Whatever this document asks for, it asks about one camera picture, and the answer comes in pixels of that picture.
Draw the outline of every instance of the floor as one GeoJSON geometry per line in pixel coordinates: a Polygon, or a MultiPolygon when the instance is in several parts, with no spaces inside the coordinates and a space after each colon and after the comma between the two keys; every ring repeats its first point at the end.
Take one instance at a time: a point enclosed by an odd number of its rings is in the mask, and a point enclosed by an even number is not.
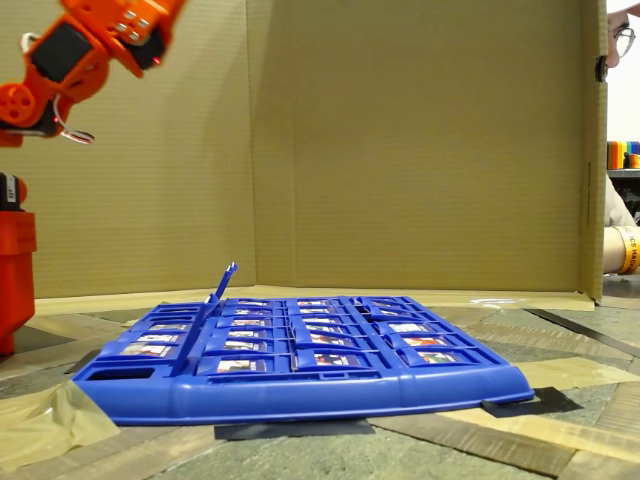
{"type": "MultiPolygon", "coordinates": [[[[555,313],[620,340],[640,342],[640,283],[615,279],[608,281],[606,292],[606,306],[594,312],[555,313]]],[[[17,355],[0,363],[0,398],[66,381],[71,365],[147,310],[105,308],[36,317],[18,332],[17,355]]],[[[511,362],[578,356],[640,374],[638,359],[524,310],[434,310],[511,362]]],[[[508,432],[441,415],[370,419],[373,435],[238,442],[215,440],[211,427],[126,428],[61,457],[0,473],[0,479],[637,480],[640,464],[598,454],[591,445],[602,441],[620,451],[640,445],[639,387],[640,382],[631,382],[564,391],[583,409],[543,415],[539,421],[556,422],[570,438],[566,441],[553,432],[508,432]]]]}

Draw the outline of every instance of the cardboard box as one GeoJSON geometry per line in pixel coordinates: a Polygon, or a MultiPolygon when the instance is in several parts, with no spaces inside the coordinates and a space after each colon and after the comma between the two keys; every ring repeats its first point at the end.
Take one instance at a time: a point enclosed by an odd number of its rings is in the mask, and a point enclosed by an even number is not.
{"type": "MultiPolygon", "coordinates": [[[[4,45],[54,20],[33,3],[4,45]]],[[[37,294],[202,288],[235,260],[236,285],[598,299],[606,31],[603,0],[191,0],[160,70],[76,108],[95,146],[3,152],[37,294]]]]}

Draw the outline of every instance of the cardboard wall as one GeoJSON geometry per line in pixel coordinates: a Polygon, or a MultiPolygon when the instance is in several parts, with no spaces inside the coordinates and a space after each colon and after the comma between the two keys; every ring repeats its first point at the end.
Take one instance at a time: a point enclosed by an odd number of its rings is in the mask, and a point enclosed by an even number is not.
{"type": "Polygon", "coordinates": [[[258,282],[596,288],[584,3],[248,0],[258,282]]]}
{"type": "MultiPolygon", "coordinates": [[[[234,260],[236,285],[597,296],[588,3],[190,0],[161,70],[114,65],[74,111],[95,146],[2,152],[38,214],[37,295],[203,288],[234,260]]],[[[58,13],[5,6],[0,78],[58,13]]]]}
{"type": "MultiPolygon", "coordinates": [[[[61,13],[55,0],[7,0],[0,79],[23,76],[17,40],[61,13]]],[[[191,0],[164,66],[137,80],[113,64],[76,107],[92,147],[28,140],[0,171],[29,184],[39,297],[204,288],[229,261],[255,283],[244,0],[191,0]]]]}
{"type": "Polygon", "coordinates": [[[604,0],[585,2],[582,10],[583,161],[578,290],[602,298],[604,195],[607,163],[607,85],[594,78],[594,58],[608,52],[604,0]]]}

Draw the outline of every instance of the orange robot base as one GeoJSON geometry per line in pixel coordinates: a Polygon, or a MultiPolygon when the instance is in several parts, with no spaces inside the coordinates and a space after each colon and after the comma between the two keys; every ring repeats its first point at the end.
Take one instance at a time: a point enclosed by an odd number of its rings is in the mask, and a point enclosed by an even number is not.
{"type": "Polygon", "coordinates": [[[0,355],[14,353],[13,333],[35,313],[32,255],[35,215],[0,212],[0,355]]]}

